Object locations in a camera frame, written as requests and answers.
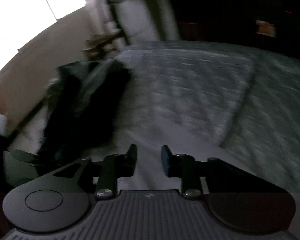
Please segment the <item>orange white package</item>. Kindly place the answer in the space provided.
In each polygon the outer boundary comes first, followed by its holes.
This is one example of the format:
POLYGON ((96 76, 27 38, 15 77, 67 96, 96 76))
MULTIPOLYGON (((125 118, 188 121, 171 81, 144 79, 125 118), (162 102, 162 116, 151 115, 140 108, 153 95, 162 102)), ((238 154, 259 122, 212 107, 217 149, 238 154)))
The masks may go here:
POLYGON ((258 34, 266 35, 269 37, 275 37, 275 27, 272 24, 265 21, 257 20, 256 25, 258 34))

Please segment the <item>white garment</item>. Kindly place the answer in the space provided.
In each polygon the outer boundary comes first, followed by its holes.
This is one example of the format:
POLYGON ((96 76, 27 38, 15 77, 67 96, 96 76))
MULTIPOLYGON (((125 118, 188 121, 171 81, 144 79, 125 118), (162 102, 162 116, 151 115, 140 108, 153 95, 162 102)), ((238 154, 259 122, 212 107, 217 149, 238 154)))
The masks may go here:
MULTIPOLYGON (((19 186, 37 178, 34 161, 43 129, 46 125, 47 107, 43 106, 21 129, 9 150, 4 153, 4 165, 8 182, 19 186)), ((167 178, 161 164, 161 147, 167 144, 174 154, 188 154, 198 161, 216 157, 242 169, 247 166, 225 150, 192 135, 187 129, 158 117, 145 128, 120 128, 112 144, 83 152, 81 156, 101 161, 114 153, 125 153, 131 144, 138 146, 138 161, 132 178, 121 178, 120 189, 161 190, 178 189, 178 178, 167 178)))

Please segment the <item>grey quilted bed cover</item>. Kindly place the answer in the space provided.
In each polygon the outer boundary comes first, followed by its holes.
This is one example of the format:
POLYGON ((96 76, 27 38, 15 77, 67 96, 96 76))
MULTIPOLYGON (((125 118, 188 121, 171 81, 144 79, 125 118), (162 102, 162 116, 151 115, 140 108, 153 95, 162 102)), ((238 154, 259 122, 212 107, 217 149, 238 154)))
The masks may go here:
POLYGON ((198 42, 149 42, 117 59, 133 74, 119 133, 194 135, 257 176, 300 192, 300 61, 198 42))

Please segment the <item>dark garment pile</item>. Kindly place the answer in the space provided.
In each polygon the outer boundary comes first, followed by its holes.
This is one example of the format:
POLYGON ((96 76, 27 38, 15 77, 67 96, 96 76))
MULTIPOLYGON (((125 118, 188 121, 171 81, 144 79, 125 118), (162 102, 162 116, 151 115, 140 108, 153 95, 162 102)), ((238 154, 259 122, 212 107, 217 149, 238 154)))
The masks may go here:
POLYGON ((108 145, 131 71, 121 61, 76 61, 57 68, 47 89, 47 118, 36 170, 44 175, 108 145))

